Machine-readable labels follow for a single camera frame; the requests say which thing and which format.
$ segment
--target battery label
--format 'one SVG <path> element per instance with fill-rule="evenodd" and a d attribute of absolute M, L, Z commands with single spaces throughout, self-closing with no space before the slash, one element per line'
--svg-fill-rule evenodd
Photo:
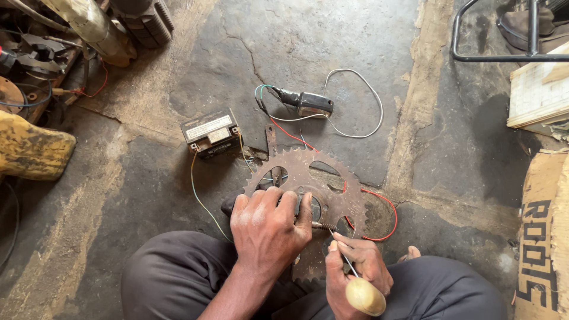
<path fill-rule="evenodd" d="M 219 130 L 215 130 L 214 132 L 208 134 L 209 143 L 214 144 L 219 140 L 223 140 L 227 137 L 230 137 L 229 130 L 226 127 L 223 127 Z"/>
<path fill-rule="evenodd" d="M 221 118 L 215 119 L 213 121 L 210 121 L 206 124 L 202 124 L 200 126 L 197 126 L 193 129 L 186 131 L 185 133 L 189 139 L 193 139 L 195 137 L 201 136 L 204 133 L 208 133 L 208 132 L 213 131 L 215 129 L 219 129 L 223 126 L 230 125 L 231 123 L 232 123 L 231 118 L 229 118 L 229 115 L 227 115 L 225 117 L 221 117 Z"/>

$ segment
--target finger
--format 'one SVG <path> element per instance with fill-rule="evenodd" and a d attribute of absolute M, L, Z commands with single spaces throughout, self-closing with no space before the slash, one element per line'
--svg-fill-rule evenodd
<path fill-rule="evenodd" d="M 230 216 L 230 222 L 229 223 L 230 223 L 231 227 L 233 226 L 233 224 L 236 221 L 238 221 L 241 218 L 241 216 L 242 216 L 245 208 L 247 207 L 248 203 L 249 203 L 249 197 L 248 196 L 246 196 L 244 194 L 237 196 L 237 198 L 235 199 L 235 204 L 233 205 L 233 212 Z"/>
<path fill-rule="evenodd" d="M 376 245 L 369 241 L 369 240 L 360 240 L 360 239 L 352 239 L 345 237 L 337 232 L 334 232 L 334 239 L 337 241 L 342 241 L 343 243 L 347 244 L 352 248 L 372 248 L 376 247 Z"/>
<path fill-rule="evenodd" d="M 285 191 L 279 187 L 269 187 L 262 201 L 265 208 L 275 210 L 283 193 Z"/>
<path fill-rule="evenodd" d="M 296 218 L 296 227 L 305 234 L 312 234 L 312 193 L 307 192 L 300 201 L 298 209 L 298 218 Z"/>
<path fill-rule="evenodd" d="M 244 194 L 238 195 L 237 198 L 235 198 L 235 204 L 233 205 L 232 215 L 240 216 L 243 210 L 245 210 L 245 208 L 247 207 L 248 203 L 249 203 L 248 196 Z"/>
<path fill-rule="evenodd" d="M 363 263 L 366 259 L 365 251 L 367 251 L 368 249 L 361 249 L 361 248 L 354 249 L 346 245 L 342 241 L 338 241 L 338 250 L 353 262 Z"/>
<path fill-rule="evenodd" d="M 326 256 L 326 283 L 336 285 L 345 280 L 344 261 L 336 240 L 332 240 Z"/>
<path fill-rule="evenodd" d="M 248 211 L 250 211 L 251 213 L 255 211 L 254 209 L 259 206 L 261 200 L 263 199 L 263 196 L 265 196 L 265 192 L 266 192 L 265 190 L 257 190 L 253 193 L 251 199 L 249 199 L 249 203 L 247 204 L 247 208 L 252 208 L 252 210 Z"/>
<path fill-rule="evenodd" d="M 287 191 L 281 197 L 281 203 L 279 203 L 279 210 L 284 214 L 287 221 L 291 224 L 294 221 L 294 209 L 296 208 L 296 203 L 298 202 L 298 196 L 294 191 Z"/>

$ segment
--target cardboard box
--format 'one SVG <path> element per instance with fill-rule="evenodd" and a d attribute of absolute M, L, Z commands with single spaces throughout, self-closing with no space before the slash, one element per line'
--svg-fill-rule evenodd
<path fill-rule="evenodd" d="M 558 278 L 552 261 L 552 220 L 555 215 L 567 216 L 568 211 L 558 212 L 559 205 L 567 198 L 559 198 L 559 182 L 564 170 L 569 170 L 567 150 L 541 150 L 531 161 L 523 186 L 522 227 L 519 232 L 519 276 L 516 290 L 515 319 L 564 319 L 564 306 L 559 305 Z M 556 232 L 564 228 L 557 226 Z M 563 237 L 567 237 L 564 228 Z M 558 252 L 569 247 L 556 247 Z"/>

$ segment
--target wooden screwdriver handle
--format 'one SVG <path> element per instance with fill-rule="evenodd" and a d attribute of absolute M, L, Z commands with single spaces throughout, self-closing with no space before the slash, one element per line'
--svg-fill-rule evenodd
<path fill-rule="evenodd" d="M 346 298 L 357 310 L 377 317 L 385 311 L 385 297 L 366 279 L 352 279 L 346 286 Z"/>

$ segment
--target sprocket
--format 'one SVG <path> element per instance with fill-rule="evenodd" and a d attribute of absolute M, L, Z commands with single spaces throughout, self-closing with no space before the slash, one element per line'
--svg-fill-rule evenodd
<path fill-rule="evenodd" d="M 314 161 L 320 161 L 334 168 L 346 181 L 346 190 L 342 194 L 335 194 L 322 181 L 312 177 L 308 168 Z M 269 157 L 257 172 L 248 179 L 247 186 L 243 187 L 245 195 L 252 196 L 263 176 L 274 167 L 285 168 L 288 179 L 281 185 L 285 191 L 294 191 L 298 195 L 312 192 L 320 204 L 321 215 L 318 222 L 336 225 L 344 216 L 352 218 L 356 227 L 354 238 L 359 239 L 365 232 L 367 220 L 365 200 L 360 191 L 358 180 L 352 172 L 336 158 L 326 153 L 318 153 L 314 150 L 293 149 Z M 300 261 L 292 271 L 293 279 L 324 278 L 326 267 L 322 244 L 330 236 L 329 230 L 312 229 L 312 241 L 308 243 L 300 254 Z"/>

